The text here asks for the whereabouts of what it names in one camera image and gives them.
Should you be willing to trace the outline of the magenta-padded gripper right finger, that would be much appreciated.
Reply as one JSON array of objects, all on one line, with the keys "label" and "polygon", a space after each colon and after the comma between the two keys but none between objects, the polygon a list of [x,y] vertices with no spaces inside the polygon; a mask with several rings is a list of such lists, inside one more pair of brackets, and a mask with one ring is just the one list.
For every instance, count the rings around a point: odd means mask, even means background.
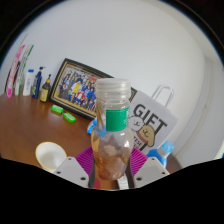
[{"label": "magenta-padded gripper right finger", "polygon": [[169,175],[169,172],[156,157],[147,157],[138,149],[133,149],[126,174],[129,187],[140,188]]}]

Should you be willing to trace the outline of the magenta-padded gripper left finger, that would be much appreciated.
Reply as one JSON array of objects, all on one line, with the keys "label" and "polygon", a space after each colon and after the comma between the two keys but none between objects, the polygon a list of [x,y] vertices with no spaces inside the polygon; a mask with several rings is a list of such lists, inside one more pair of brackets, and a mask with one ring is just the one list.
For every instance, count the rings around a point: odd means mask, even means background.
[{"label": "magenta-padded gripper left finger", "polygon": [[92,148],[85,149],[76,157],[67,157],[54,174],[78,186],[92,188],[95,182]]}]

